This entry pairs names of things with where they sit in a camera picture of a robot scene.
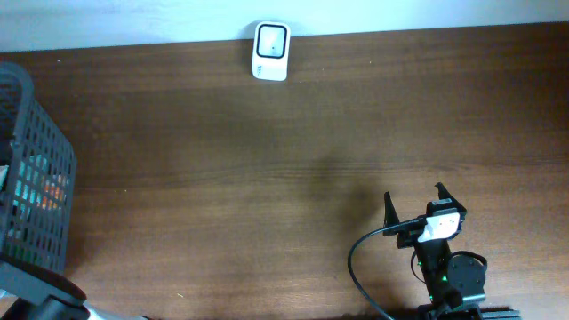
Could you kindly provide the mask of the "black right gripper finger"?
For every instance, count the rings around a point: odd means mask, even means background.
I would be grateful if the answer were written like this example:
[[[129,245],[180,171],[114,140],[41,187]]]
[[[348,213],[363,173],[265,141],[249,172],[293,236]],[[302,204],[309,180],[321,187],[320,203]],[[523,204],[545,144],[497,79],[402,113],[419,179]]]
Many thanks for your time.
[[[456,205],[456,199],[450,194],[442,182],[438,182],[435,187],[437,188],[438,199],[434,202],[435,205],[451,204]]]
[[[391,196],[389,192],[384,193],[384,208],[385,208],[385,215],[384,215],[384,227],[391,227],[400,223],[400,220],[397,216],[397,212],[393,202],[391,200]]]

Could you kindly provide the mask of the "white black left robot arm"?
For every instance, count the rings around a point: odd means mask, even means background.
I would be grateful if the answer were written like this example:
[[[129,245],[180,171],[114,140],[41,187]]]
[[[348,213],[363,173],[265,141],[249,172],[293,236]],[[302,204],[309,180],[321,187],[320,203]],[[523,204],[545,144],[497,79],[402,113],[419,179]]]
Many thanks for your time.
[[[65,276],[3,255],[1,289],[16,301],[1,315],[2,320],[128,320],[96,308],[77,285]]]

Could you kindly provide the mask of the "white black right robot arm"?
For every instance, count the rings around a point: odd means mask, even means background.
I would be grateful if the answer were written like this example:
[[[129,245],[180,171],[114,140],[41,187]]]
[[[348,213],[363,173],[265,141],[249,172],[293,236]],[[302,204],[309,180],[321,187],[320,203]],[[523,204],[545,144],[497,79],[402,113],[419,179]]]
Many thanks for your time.
[[[415,219],[398,218],[390,193],[384,194],[384,236],[395,236],[399,249],[413,248],[430,303],[418,307],[419,319],[519,319],[511,308],[480,308],[485,301],[487,259],[468,251],[452,252],[449,241],[461,232],[467,209],[446,187],[436,184],[438,199]]]

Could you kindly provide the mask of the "white barcode scanner box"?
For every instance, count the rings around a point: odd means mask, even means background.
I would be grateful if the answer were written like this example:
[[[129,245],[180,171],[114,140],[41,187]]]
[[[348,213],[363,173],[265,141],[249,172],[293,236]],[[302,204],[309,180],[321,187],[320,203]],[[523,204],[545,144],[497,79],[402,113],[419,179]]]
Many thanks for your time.
[[[290,27],[281,22],[262,21],[256,28],[252,48],[252,75],[260,80],[282,82],[287,78]]]

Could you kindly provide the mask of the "grey plastic mesh basket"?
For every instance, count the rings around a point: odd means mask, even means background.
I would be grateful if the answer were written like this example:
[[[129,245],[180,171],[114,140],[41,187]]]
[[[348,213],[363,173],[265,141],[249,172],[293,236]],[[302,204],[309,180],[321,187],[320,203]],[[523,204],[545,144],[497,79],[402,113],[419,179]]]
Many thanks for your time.
[[[35,99],[28,72],[1,64],[1,253],[64,271],[74,149]]]

